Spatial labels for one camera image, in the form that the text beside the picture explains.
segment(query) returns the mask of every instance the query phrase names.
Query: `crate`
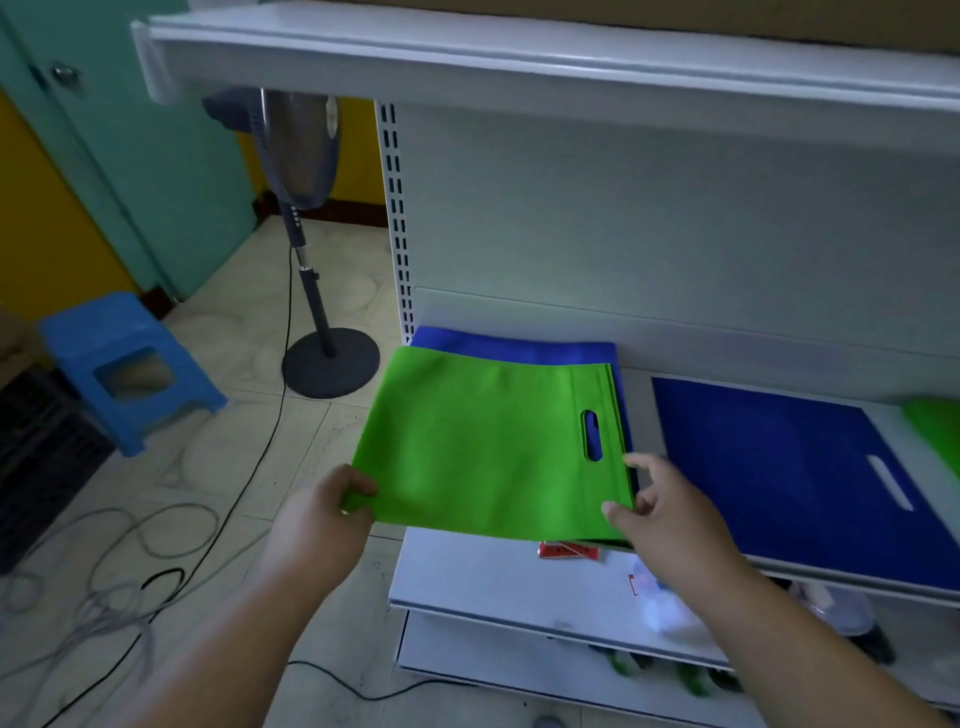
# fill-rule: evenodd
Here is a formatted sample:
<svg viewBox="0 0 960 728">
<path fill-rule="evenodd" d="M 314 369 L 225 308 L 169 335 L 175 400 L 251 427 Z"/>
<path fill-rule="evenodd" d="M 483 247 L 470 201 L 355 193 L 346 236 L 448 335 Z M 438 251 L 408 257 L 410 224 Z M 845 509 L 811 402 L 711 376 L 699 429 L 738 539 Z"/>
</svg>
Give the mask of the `crate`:
<svg viewBox="0 0 960 728">
<path fill-rule="evenodd" d="M 40 369 L 0 390 L 0 574 L 9 573 L 113 443 Z"/>
</svg>

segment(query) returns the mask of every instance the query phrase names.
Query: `forearm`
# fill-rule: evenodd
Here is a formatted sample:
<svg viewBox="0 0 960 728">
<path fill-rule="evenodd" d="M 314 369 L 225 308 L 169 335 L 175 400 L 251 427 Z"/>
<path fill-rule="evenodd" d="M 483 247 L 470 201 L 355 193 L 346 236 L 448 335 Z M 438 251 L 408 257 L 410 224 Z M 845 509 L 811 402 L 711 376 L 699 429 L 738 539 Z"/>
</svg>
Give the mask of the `forearm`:
<svg viewBox="0 0 960 728">
<path fill-rule="evenodd" d="M 758 572 L 693 601 L 773 728 L 948 725 Z"/>
<path fill-rule="evenodd" d="M 111 728 L 254 728 L 321 598 L 258 576 L 164 664 Z"/>
</svg>

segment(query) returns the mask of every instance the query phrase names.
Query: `hand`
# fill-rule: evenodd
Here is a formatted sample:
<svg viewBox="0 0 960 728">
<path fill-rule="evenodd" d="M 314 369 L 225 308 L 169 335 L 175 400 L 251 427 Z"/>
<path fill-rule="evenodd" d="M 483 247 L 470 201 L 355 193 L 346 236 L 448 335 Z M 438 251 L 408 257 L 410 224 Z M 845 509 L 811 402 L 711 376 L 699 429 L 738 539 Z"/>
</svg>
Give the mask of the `hand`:
<svg viewBox="0 0 960 728">
<path fill-rule="evenodd" d="M 607 501 L 603 513 L 634 546 L 647 569 L 696 611 L 696 603 L 732 580 L 754 576 L 709 498 L 657 455 L 632 452 L 623 461 L 650 472 L 653 484 L 628 510 Z"/>
<path fill-rule="evenodd" d="M 314 611 L 353 571 L 373 526 L 370 508 L 349 515 L 340 509 L 348 488 L 365 496 L 378 490 L 367 475 L 338 465 L 317 485 L 290 496 L 274 519 L 260 559 L 261 576 L 283 581 L 291 595 L 303 595 Z"/>
</svg>

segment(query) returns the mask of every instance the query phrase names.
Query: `round black base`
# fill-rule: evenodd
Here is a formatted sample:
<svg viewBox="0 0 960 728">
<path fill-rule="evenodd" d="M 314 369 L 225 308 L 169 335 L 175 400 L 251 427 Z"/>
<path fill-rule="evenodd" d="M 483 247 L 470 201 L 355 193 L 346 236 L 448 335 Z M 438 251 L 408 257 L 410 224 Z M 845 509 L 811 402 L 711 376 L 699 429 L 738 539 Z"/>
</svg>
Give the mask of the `round black base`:
<svg viewBox="0 0 960 728">
<path fill-rule="evenodd" d="M 320 334 L 308 333 L 283 357 L 283 380 L 294 392 L 313 400 L 328 400 L 356 392 L 373 379 L 380 366 L 380 349 L 363 331 L 332 328 L 336 356 L 320 348 Z"/>
</svg>

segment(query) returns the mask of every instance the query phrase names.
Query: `yellow wall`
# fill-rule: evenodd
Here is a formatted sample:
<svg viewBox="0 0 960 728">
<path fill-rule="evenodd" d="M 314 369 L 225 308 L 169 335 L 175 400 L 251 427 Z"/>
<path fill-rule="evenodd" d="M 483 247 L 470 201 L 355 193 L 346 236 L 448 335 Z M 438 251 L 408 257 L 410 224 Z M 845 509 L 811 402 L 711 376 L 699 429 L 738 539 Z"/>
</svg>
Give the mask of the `yellow wall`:
<svg viewBox="0 0 960 728">
<path fill-rule="evenodd" d="M 111 291 L 123 264 L 0 91 L 0 305 L 27 321 Z"/>
<path fill-rule="evenodd" d="M 373 101 L 341 98 L 340 102 L 340 165 L 330 197 L 355 203 L 384 205 L 383 177 L 380 170 L 380 145 L 376 138 L 376 117 Z M 238 134 L 253 189 L 260 194 L 267 189 L 267 180 L 256 159 L 256 150 L 249 134 Z"/>
</svg>

